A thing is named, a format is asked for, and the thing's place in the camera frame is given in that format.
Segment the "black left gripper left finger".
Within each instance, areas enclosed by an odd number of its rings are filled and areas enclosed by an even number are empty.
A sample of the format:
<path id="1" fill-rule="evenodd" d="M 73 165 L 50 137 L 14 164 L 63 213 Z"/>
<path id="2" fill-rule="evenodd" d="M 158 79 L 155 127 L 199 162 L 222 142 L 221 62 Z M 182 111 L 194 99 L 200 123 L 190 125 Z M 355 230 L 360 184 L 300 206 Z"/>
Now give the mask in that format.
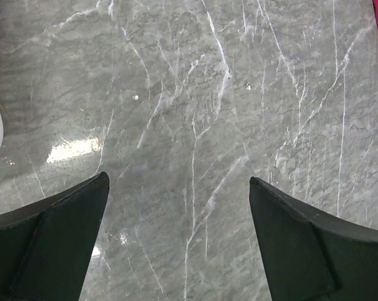
<path id="1" fill-rule="evenodd" d="M 80 298 L 109 189 L 101 172 L 0 214 L 0 300 Z"/>

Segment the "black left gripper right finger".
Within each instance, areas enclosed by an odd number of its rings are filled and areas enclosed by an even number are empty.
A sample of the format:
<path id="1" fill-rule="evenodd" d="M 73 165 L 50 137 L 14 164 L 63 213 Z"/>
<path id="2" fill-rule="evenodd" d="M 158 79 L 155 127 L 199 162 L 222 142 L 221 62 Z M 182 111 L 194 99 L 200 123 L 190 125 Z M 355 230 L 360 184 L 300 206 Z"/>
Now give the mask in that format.
<path id="1" fill-rule="evenodd" d="M 273 300 L 378 300 L 378 230 L 252 177 L 249 203 Z"/>

